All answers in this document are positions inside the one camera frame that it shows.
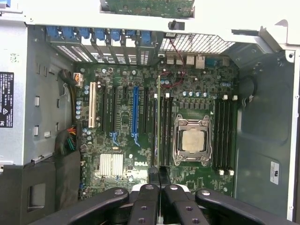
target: white pci slot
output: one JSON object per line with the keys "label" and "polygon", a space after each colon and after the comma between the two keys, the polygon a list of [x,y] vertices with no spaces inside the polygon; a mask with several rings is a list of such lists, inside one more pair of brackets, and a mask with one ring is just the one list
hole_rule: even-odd
{"label": "white pci slot", "polygon": [[96,127],[96,82],[90,83],[89,127]]}

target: black label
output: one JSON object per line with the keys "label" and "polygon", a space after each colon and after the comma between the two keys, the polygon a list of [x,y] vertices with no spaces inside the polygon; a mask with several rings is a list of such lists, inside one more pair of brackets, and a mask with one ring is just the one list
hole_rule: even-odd
{"label": "black label", "polygon": [[0,72],[0,128],[13,127],[14,73]]}

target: green circuit board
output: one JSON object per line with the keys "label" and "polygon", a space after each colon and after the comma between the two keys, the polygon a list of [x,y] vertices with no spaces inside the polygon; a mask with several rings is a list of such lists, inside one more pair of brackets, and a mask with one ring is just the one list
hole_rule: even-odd
{"label": "green circuit board", "polygon": [[[81,106],[78,122],[83,128],[80,146],[81,199],[112,187],[131,190],[135,184],[147,183],[147,169],[157,162],[168,167],[172,183],[186,185],[192,193],[206,187],[227,195],[233,194],[234,176],[216,173],[211,160],[206,163],[180,162],[179,165],[173,160],[173,125],[176,116],[180,114],[191,120],[209,116],[214,142],[216,101],[223,95],[232,96],[237,92],[238,68],[234,63],[223,66],[221,57],[211,61],[213,63],[206,65],[205,69],[186,67],[182,82],[175,87],[168,85],[181,79],[183,69],[180,65],[77,65],[76,72],[81,71],[84,80],[82,88],[77,91],[77,102]],[[158,75],[163,71],[169,73],[161,75],[159,80]],[[91,82],[97,84],[94,128],[89,128],[88,123]],[[158,82],[161,84],[159,94]],[[134,123],[137,124],[136,137],[132,135]],[[232,149],[233,168],[234,140],[235,131],[232,132],[229,147]]]}
{"label": "green circuit board", "polygon": [[165,18],[190,17],[193,0],[107,0],[110,11],[117,14]]}

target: cpu socket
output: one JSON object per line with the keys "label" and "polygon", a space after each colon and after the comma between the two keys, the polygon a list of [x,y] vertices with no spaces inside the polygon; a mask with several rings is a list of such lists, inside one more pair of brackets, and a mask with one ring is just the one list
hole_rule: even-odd
{"label": "cpu socket", "polygon": [[211,156],[211,122],[206,115],[202,120],[184,119],[178,114],[174,123],[173,159],[181,162],[201,162],[207,165]]}

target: motherboard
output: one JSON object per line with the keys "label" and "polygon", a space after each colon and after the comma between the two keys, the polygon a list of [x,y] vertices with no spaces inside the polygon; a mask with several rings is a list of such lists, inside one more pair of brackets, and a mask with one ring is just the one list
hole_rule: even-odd
{"label": "motherboard", "polygon": [[222,57],[203,68],[78,64],[80,198],[148,182],[165,166],[192,193],[233,194],[238,68]]}
{"label": "motherboard", "polygon": [[193,0],[107,0],[116,14],[144,15],[165,18],[190,17]]}

